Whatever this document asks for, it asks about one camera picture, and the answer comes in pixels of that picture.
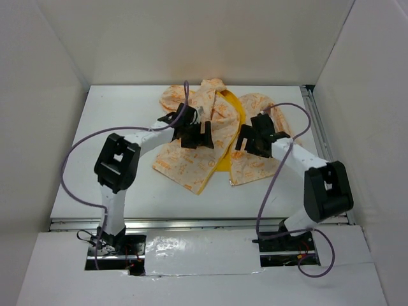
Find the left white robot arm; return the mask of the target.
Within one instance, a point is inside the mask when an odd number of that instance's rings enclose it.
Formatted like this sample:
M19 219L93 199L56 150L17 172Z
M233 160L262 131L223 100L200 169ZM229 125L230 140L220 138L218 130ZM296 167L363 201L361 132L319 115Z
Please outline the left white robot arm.
M94 172L104 206L97 236L109 253L119 254L126 246L125 198L135 181L140 158L174 140L180 140L179 147L185 149L214 148L210 121L204 121L199 110L183 103L151 127L126 136L112 133L107 137Z

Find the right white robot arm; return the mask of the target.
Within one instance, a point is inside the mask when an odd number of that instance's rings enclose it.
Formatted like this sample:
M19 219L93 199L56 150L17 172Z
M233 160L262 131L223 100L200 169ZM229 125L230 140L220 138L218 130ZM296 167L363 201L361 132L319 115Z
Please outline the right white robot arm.
M290 167L303 179L303 205L279 225L278 242L285 250L294 249L300 243L301 234L354 207L344 164L320 158L297 144L286 132L276 131L271 117L264 112L252 117L250 125L241 126L235 149L280 162L258 218L283 166Z

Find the yellow and patterned jacket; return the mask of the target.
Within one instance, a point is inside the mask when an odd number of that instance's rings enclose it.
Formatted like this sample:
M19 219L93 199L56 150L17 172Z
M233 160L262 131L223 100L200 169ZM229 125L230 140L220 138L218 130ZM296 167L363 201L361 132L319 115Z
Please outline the yellow and patterned jacket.
M278 160L235 150L241 124L263 110L270 114L278 131L293 132L279 107L268 96L250 93L239 98L227 90L219 78L206 79L189 93L189 106L202 108L203 118L211 122L214 148L185 149L180 140L162 146L152 164L153 169L176 183L200 194L213 172L227 171L233 186L271 177Z

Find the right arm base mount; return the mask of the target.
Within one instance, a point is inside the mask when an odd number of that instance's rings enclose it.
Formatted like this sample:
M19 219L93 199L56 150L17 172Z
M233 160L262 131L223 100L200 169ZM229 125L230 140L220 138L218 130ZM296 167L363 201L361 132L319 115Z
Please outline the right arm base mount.
M261 267L296 266L300 260L301 265L319 264L311 232L295 237L288 235L269 240L254 239L252 243L259 248Z

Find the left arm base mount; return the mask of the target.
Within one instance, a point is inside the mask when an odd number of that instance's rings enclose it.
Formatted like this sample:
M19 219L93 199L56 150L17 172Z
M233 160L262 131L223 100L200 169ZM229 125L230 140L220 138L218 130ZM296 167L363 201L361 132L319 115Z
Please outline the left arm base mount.
M97 237L80 229L76 238L88 244L85 271L124 270L132 276L145 275L146 235L125 235L118 247L102 241L96 246Z

